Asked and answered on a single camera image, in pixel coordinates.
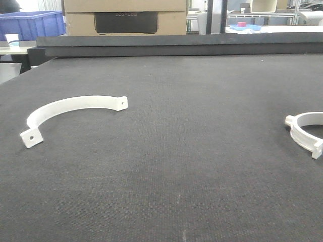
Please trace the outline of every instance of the fabric texture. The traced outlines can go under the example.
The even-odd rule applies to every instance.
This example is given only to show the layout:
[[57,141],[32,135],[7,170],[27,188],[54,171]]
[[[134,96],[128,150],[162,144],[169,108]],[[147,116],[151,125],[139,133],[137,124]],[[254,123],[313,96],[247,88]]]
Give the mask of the fabric texture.
[[[322,61],[53,59],[1,84],[0,241],[322,241],[323,158],[284,125],[322,111]],[[83,95],[129,108],[53,117],[25,148],[32,111]]]

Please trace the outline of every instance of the white table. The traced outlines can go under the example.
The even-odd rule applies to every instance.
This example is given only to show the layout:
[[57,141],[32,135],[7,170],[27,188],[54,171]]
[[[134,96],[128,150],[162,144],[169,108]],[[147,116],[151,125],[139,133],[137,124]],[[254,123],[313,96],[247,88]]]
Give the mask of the white table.
[[0,47],[0,55],[10,54],[14,55],[13,60],[0,60],[0,63],[21,63],[20,73],[26,72],[31,69],[29,58],[28,58],[28,49],[33,46],[20,46],[19,48],[9,47]]
[[20,46],[18,48],[10,49],[9,47],[0,47],[0,54],[28,54],[28,49],[34,46]]
[[[226,33],[239,33],[241,31],[230,29],[226,27]],[[292,33],[292,32],[323,32],[323,26],[262,26],[260,31],[256,33]]]

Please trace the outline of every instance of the blue plastic bin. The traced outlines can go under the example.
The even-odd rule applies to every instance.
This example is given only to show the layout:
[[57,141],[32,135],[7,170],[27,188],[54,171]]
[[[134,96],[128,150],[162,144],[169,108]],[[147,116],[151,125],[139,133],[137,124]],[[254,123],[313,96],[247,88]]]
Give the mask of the blue plastic bin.
[[38,36],[65,33],[62,11],[0,14],[0,41],[6,41],[5,34],[19,34],[19,40],[36,40]]

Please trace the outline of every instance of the curved white plastic part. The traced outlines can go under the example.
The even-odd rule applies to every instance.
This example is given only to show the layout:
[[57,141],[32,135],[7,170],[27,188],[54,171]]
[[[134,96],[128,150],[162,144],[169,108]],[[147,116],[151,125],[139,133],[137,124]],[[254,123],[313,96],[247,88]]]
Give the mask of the curved white plastic part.
[[322,155],[323,140],[313,136],[303,129],[306,125],[323,125],[323,112],[306,112],[297,116],[287,116],[285,124],[291,127],[291,137],[301,147],[312,152],[312,158],[318,159]]
[[128,108],[128,98],[82,96],[49,103],[30,114],[30,116],[27,118],[27,125],[30,129],[22,132],[20,137],[22,138],[25,146],[27,148],[31,148],[44,140],[38,129],[43,122],[64,112],[86,108],[107,108],[120,111]]

